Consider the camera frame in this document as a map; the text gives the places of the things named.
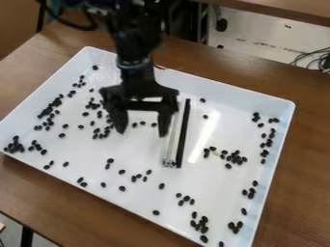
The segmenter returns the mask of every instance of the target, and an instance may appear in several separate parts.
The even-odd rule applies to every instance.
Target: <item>black bean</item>
[[[247,210],[245,208],[240,210],[242,212],[243,215],[247,215]]]
[[[207,231],[208,231],[208,227],[202,227],[202,228],[201,228],[201,233],[202,233],[202,234],[207,233]]]
[[[189,196],[185,196],[185,197],[183,197],[183,200],[184,200],[185,202],[188,202],[188,201],[190,200],[190,197],[189,197]]]
[[[194,220],[191,220],[190,221],[190,226],[192,226],[193,228],[195,228],[196,227],[196,222]]]
[[[165,188],[165,183],[160,183],[160,184],[158,185],[158,188],[159,188],[159,189],[163,189],[163,188]]]
[[[200,224],[196,224],[196,226],[195,226],[195,231],[199,231],[200,228],[201,228],[201,225],[200,225]]]
[[[250,192],[250,193],[248,194],[248,198],[249,198],[249,199],[253,199],[254,197],[255,197],[255,193]]]
[[[238,222],[237,222],[237,226],[238,226],[239,228],[242,228],[242,227],[243,227],[243,222],[238,221]]]
[[[154,211],[152,212],[152,214],[158,216],[158,215],[160,214],[160,212],[159,212],[158,210],[154,210]]]
[[[233,228],[233,233],[238,234],[238,232],[239,232],[239,228],[238,227],[234,227]]]
[[[202,241],[203,243],[208,243],[208,238],[207,238],[207,236],[205,236],[205,235],[201,235],[200,239],[201,239],[201,241]]]

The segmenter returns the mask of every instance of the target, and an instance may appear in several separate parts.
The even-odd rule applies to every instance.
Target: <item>cable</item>
[[[56,19],[57,21],[61,22],[62,24],[71,27],[71,28],[75,28],[81,31],[94,31],[97,28],[97,23],[94,21],[94,19],[92,18],[91,14],[89,14],[87,12],[87,8],[83,7],[83,11],[85,16],[87,17],[87,19],[90,21],[90,24],[87,26],[82,26],[82,25],[78,25],[75,24],[73,22],[69,22],[67,20],[64,20],[62,18],[60,18],[58,15],[56,15],[55,13],[53,13],[52,10],[50,10],[50,8],[44,4],[43,2],[41,2],[41,0],[36,0],[39,4],[41,4],[41,6],[48,12],[48,14],[53,17],[54,19]]]

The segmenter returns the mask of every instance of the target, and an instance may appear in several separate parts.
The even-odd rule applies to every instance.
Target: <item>white tray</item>
[[[105,127],[106,122],[104,117],[96,118],[96,111],[85,110],[84,106],[91,96],[96,101],[100,99],[97,89],[121,81],[115,61],[115,54],[92,47],[78,52],[0,123],[1,147],[6,147],[13,136],[19,135],[26,150],[25,153],[5,154],[195,242],[204,244],[200,240],[201,233],[190,226],[193,211],[209,219],[206,246],[218,246],[220,240],[231,247],[251,246],[294,104],[176,70],[155,69],[160,84],[180,90],[181,102],[187,97],[192,99],[182,168],[164,168],[161,165],[164,140],[158,138],[157,128],[150,127],[156,122],[156,114],[130,112],[131,123],[145,121],[147,125],[129,127],[123,136],[112,130],[107,139],[92,140],[96,126]],[[98,65],[99,70],[92,70],[92,65]],[[81,74],[86,76],[87,86],[74,88],[77,94],[68,98],[67,93],[73,90],[72,83],[78,82]],[[65,98],[58,108],[61,114],[55,118],[55,125],[50,131],[35,131],[34,126],[42,122],[37,115],[58,94]],[[200,97],[207,102],[201,103]],[[91,113],[87,118],[81,115],[85,111]],[[251,121],[255,111],[261,113],[259,123],[265,123],[262,128]],[[204,114],[209,116],[208,120],[203,119]],[[267,123],[268,118],[274,117],[280,122]],[[96,121],[95,127],[89,126],[91,120]],[[69,124],[69,128],[62,129],[63,124]],[[78,129],[79,124],[84,124],[85,128]],[[268,149],[270,155],[266,164],[261,165],[261,134],[268,133],[270,127],[276,128],[277,135],[273,147]],[[58,137],[62,132],[67,134],[64,139]],[[48,150],[46,155],[27,151],[34,139]],[[209,146],[219,151],[240,150],[248,157],[248,162],[228,170],[225,168],[228,162],[213,153],[203,158],[203,149]],[[108,158],[114,158],[115,162],[105,170]],[[43,166],[50,160],[55,164],[44,170]],[[65,161],[70,163],[66,168],[62,166]],[[125,169],[126,173],[120,176],[120,169]],[[131,182],[132,175],[144,176],[148,169],[152,169],[152,174],[147,182],[141,179]],[[80,177],[88,182],[86,188],[76,182]],[[253,180],[257,180],[259,186],[255,198],[249,200],[241,191],[252,187]],[[102,188],[101,182],[106,182],[107,187]],[[166,184],[163,190],[158,189],[160,182]],[[125,192],[119,190],[121,185],[126,187]],[[196,204],[178,206],[178,192],[194,198]],[[243,207],[248,211],[247,216],[240,212]],[[159,210],[160,215],[154,216],[153,210]],[[228,228],[232,221],[244,223],[238,234]]]

